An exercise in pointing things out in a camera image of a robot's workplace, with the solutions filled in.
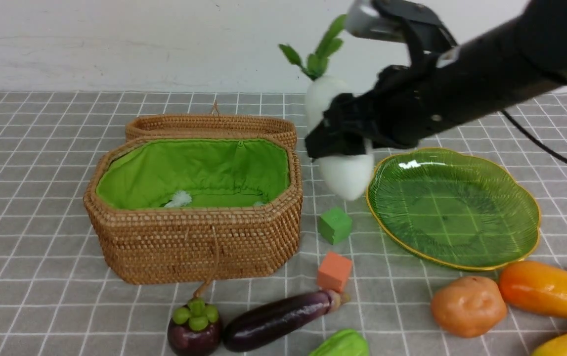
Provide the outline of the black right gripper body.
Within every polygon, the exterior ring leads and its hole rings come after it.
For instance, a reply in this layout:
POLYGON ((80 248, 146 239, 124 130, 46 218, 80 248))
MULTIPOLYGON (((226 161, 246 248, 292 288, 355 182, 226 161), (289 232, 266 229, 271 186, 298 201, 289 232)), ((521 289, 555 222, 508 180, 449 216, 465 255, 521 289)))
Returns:
POLYGON ((374 88, 361 95, 326 87, 327 78, 315 81, 312 91, 325 99, 308 113, 316 122, 305 137, 312 159, 363 155, 374 148, 415 148, 421 140, 442 131, 434 119, 430 95, 435 70, 412 66, 386 68, 374 88))

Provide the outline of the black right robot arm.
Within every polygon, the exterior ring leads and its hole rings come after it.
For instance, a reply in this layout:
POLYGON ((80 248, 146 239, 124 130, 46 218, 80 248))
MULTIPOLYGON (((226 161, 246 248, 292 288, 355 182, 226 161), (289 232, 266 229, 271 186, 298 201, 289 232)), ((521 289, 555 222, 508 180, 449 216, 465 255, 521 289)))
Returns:
POLYGON ((458 44, 427 6, 356 0, 345 29, 407 45, 364 94, 338 94, 305 138, 310 158, 410 149, 443 131, 567 86, 567 0, 531 0, 523 13, 458 44))

